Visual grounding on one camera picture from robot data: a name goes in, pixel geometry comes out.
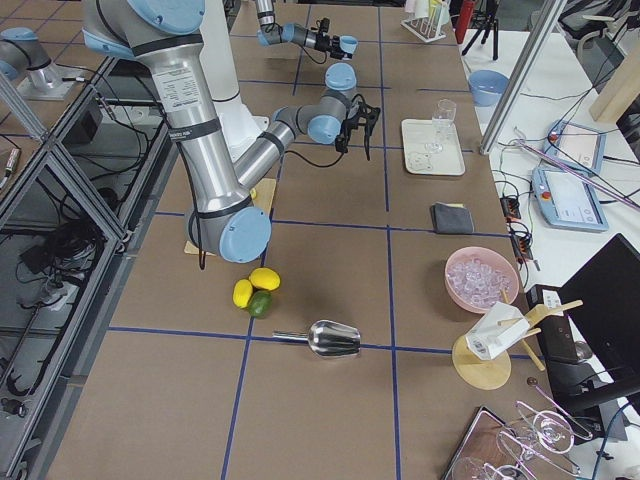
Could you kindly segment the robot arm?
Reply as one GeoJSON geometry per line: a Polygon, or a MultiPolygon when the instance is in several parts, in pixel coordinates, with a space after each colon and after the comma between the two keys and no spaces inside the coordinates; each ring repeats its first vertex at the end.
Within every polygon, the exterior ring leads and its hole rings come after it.
{"type": "Polygon", "coordinates": [[[263,46],[291,43],[302,49],[312,49],[336,60],[352,59],[358,40],[350,35],[331,35],[330,19],[321,18],[315,27],[304,27],[298,23],[280,25],[276,19],[271,0],[255,1],[259,30],[257,38],[263,46]]]}
{"type": "Polygon", "coordinates": [[[350,65],[357,41],[295,23],[278,24],[273,5],[256,5],[258,39],[329,54],[326,88],[311,105],[284,107],[260,125],[240,97],[224,5],[220,1],[87,1],[86,46],[136,61],[150,72],[171,140],[185,162],[192,209],[185,229],[198,249],[226,261],[257,259],[271,223],[250,195],[288,146],[306,135],[330,145],[359,109],[350,65]]]}

